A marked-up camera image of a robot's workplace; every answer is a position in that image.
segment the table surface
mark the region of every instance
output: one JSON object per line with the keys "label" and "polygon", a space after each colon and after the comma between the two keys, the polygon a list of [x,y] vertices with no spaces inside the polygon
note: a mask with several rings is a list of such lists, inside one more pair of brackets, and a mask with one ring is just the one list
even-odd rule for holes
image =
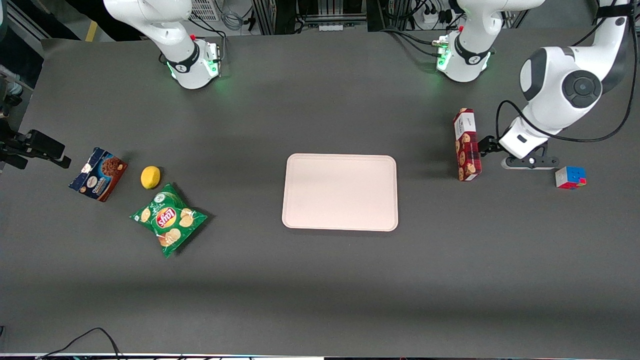
{"label": "table surface", "polygon": [[[46,41],[22,129],[73,162],[0,176],[0,350],[47,352],[102,326],[124,352],[637,359],[638,111],[612,140],[551,141],[563,165],[586,168],[580,190],[504,170],[500,154],[456,179],[458,109],[493,133],[501,100],[525,104],[525,59],[585,32],[504,31],[470,84],[388,34],[235,37],[223,77],[201,90],[174,83],[151,42]],[[563,135],[608,133],[629,86]],[[106,203],[67,188],[95,146],[129,162]],[[295,152],[394,157],[398,228],[284,227]],[[170,259],[129,219],[154,196],[139,183],[148,165],[212,215]],[[97,334],[73,348],[109,350]]]}

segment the lemon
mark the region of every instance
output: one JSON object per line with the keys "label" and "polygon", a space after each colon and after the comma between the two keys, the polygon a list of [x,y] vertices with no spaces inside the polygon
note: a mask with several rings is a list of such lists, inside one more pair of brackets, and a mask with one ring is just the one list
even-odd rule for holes
{"label": "lemon", "polygon": [[140,182],[145,189],[153,189],[160,182],[160,169],[157,167],[145,167],[140,175]]}

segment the pink tray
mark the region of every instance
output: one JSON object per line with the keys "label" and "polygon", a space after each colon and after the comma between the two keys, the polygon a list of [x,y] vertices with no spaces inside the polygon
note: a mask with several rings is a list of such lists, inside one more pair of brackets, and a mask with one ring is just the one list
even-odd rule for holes
{"label": "pink tray", "polygon": [[289,156],[282,223],[293,229],[394,230],[396,161],[384,155]]}

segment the potato chip bag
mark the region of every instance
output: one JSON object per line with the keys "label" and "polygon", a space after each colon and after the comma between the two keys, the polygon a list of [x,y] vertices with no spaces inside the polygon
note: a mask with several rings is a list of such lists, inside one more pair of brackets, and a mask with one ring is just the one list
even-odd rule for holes
{"label": "potato chip bag", "polygon": [[156,234],[166,258],[207,220],[207,215],[189,209],[171,184],[130,217]]}

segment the white robotic arm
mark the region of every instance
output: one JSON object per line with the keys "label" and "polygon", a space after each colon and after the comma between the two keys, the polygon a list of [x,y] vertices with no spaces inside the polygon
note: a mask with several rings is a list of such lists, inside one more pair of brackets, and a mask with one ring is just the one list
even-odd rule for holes
{"label": "white robotic arm", "polygon": [[490,49],[502,29],[500,12],[535,8],[545,0],[458,0],[467,14],[463,31],[440,37],[435,46],[444,44],[437,69],[461,83],[475,80],[486,68]]}
{"label": "white robotic arm", "polygon": [[201,88],[220,73],[218,46],[190,37],[180,23],[191,15],[191,0],[104,0],[104,6],[156,43],[184,88]]}
{"label": "white robotic arm", "polygon": [[[609,6],[612,0],[600,2]],[[613,2],[629,4],[629,0]],[[549,135],[582,118],[622,80],[628,21],[625,15],[606,17],[592,46],[543,47],[524,63],[520,86],[529,101],[522,111],[526,119],[517,117],[499,140],[505,150],[517,158],[526,157]]]}

